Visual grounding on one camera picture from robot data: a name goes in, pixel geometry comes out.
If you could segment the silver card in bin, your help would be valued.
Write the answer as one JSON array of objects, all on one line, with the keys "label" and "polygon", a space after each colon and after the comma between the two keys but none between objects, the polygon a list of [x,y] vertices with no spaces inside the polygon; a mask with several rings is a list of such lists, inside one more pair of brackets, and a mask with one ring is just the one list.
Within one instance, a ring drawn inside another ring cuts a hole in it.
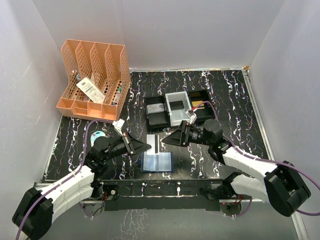
[{"label": "silver card in bin", "polygon": [[156,114],[156,113],[162,113],[165,111],[165,107],[163,103],[154,103],[154,104],[148,104],[146,106],[147,114]]}]

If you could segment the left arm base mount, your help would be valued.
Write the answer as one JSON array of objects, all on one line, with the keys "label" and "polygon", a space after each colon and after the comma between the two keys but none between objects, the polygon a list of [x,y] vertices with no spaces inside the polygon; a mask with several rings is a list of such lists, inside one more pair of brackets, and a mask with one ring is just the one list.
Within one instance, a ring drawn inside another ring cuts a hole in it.
[{"label": "left arm base mount", "polygon": [[100,181],[89,183],[79,190],[77,204],[101,204],[119,197],[119,185],[116,182]]}]

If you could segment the blue card holder wallet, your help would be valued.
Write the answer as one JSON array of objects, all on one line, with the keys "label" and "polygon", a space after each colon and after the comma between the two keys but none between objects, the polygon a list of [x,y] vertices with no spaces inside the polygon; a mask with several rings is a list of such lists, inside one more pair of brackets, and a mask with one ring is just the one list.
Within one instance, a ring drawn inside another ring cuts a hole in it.
[{"label": "blue card holder wallet", "polygon": [[147,154],[144,152],[140,158],[140,171],[142,173],[174,172],[174,155],[172,152],[159,152]]}]

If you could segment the white middle bin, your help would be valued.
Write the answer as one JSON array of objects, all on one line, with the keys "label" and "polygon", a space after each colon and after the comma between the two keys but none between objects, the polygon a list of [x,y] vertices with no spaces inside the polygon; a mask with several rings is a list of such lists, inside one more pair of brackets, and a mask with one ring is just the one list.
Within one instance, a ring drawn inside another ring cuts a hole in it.
[{"label": "white middle bin", "polygon": [[190,122],[187,112],[192,109],[192,106],[187,91],[166,93],[165,101],[171,127],[179,126],[182,121]]}]

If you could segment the black right bin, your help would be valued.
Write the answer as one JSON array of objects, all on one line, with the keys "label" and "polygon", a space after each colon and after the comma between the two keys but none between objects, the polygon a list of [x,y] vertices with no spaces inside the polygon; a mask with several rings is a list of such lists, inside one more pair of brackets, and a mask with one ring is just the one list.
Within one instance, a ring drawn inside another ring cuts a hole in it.
[{"label": "black right bin", "polygon": [[[188,92],[189,99],[192,106],[192,101],[203,101],[203,102],[210,102],[210,95],[206,89],[201,90],[192,90]],[[195,114],[197,119],[195,121],[196,124],[203,124],[208,119],[214,119],[214,112],[211,106],[208,103],[204,103],[204,109],[196,109]]]}]

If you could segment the orange plastic file organizer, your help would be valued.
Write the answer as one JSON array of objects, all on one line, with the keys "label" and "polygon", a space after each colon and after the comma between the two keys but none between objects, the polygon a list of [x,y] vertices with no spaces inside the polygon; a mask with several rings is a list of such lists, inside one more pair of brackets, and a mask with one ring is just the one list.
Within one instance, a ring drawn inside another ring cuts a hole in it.
[{"label": "orange plastic file organizer", "polygon": [[56,106],[61,114],[117,121],[131,85],[125,46],[68,39],[61,54],[68,77]]}]

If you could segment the black left bin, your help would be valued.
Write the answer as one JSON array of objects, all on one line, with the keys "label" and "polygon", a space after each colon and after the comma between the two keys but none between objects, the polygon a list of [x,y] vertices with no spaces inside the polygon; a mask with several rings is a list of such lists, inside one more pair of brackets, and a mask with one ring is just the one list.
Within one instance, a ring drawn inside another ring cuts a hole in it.
[{"label": "black left bin", "polygon": [[[163,103],[164,112],[147,114],[147,105]],[[159,132],[170,127],[170,117],[164,95],[147,96],[144,98],[144,107],[146,114],[146,126],[149,133]]]}]

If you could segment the black card in bin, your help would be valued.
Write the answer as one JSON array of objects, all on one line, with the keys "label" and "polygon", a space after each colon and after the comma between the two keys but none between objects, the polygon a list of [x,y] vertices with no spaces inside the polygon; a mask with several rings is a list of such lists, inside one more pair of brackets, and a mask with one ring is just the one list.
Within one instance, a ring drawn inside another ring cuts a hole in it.
[{"label": "black card in bin", "polygon": [[184,109],[184,102],[182,100],[170,101],[169,106],[172,111],[173,110],[182,110],[182,109]]}]

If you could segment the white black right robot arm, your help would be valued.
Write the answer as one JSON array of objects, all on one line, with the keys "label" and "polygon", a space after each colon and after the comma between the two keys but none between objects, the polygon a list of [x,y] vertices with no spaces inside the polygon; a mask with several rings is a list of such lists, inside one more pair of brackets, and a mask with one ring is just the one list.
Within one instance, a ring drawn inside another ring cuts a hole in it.
[{"label": "white black right robot arm", "polygon": [[217,187],[201,188],[207,198],[233,199],[246,195],[269,203],[279,214],[290,217],[311,197],[311,191],[295,167],[249,154],[228,140],[215,119],[207,119],[199,129],[186,120],[163,140],[164,144],[188,147],[191,143],[208,147],[210,157],[237,170]]}]

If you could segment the white labelled paper packet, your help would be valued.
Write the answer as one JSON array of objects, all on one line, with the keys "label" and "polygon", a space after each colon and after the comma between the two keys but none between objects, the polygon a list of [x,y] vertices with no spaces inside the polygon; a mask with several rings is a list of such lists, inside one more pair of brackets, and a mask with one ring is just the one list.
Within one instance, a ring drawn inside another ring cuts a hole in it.
[{"label": "white labelled paper packet", "polygon": [[103,103],[105,95],[88,77],[83,78],[76,86],[94,103]]}]

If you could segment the black bin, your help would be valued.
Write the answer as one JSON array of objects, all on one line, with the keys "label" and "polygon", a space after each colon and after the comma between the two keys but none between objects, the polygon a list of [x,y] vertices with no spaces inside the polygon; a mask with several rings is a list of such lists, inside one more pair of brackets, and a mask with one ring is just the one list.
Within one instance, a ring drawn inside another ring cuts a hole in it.
[{"label": "black bin", "polygon": [[[163,103],[164,112],[147,114],[147,105]],[[170,117],[164,95],[147,96],[144,98],[144,107],[146,114],[146,126],[149,133],[159,132],[170,127]]]},{"label": "black bin", "polygon": [[[210,102],[210,95],[206,89],[201,90],[192,90],[188,92],[189,99],[192,106],[192,101],[203,101],[203,102]],[[196,124],[203,124],[208,119],[214,119],[214,112],[211,106],[208,103],[204,103],[204,109],[196,109],[195,114],[197,119],[195,121]]]}]

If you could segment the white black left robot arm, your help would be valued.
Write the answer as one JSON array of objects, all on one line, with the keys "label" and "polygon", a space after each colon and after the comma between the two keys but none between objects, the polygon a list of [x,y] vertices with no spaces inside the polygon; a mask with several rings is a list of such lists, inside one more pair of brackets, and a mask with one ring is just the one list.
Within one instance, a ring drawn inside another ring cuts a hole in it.
[{"label": "white black left robot arm", "polygon": [[32,187],[25,192],[12,217],[12,222],[18,227],[17,240],[21,234],[29,240],[39,240],[68,209],[88,198],[99,199],[104,189],[99,178],[107,169],[107,161],[151,149],[151,145],[122,129],[123,119],[109,123],[118,134],[115,141],[110,142],[105,136],[97,137],[91,148],[83,146],[82,160],[75,170],[41,189]]}]

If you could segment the gold card in bin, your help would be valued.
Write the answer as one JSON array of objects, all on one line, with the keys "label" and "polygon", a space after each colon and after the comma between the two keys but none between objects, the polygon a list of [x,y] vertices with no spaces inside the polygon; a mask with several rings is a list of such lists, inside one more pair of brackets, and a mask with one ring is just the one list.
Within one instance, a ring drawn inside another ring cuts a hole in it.
[{"label": "gold card in bin", "polygon": [[197,109],[204,109],[205,108],[205,104],[203,103],[202,100],[195,100],[195,101],[192,101],[192,107],[195,108],[197,107]]}]

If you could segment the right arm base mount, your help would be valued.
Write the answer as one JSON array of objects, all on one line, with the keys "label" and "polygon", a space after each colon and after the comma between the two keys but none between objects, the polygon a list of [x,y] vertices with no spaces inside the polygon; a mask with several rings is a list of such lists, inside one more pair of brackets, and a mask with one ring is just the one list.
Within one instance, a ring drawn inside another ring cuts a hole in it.
[{"label": "right arm base mount", "polygon": [[206,187],[201,187],[199,192],[208,200],[228,200],[233,197],[240,197],[241,194],[236,193],[231,185],[219,184],[214,187],[214,185],[207,185]]}]

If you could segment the round teal tape roll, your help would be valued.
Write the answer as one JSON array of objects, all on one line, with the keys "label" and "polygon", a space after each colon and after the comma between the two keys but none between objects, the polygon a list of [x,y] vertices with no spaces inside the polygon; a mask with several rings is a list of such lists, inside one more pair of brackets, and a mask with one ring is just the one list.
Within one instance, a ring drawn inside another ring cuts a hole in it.
[{"label": "round teal tape roll", "polygon": [[101,130],[98,130],[98,131],[93,132],[93,133],[91,134],[91,136],[90,136],[91,146],[94,145],[95,140],[96,140],[97,138],[99,138],[99,137],[105,137],[105,136],[106,136],[106,134],[105,134],[103,131],[101,131]]}]

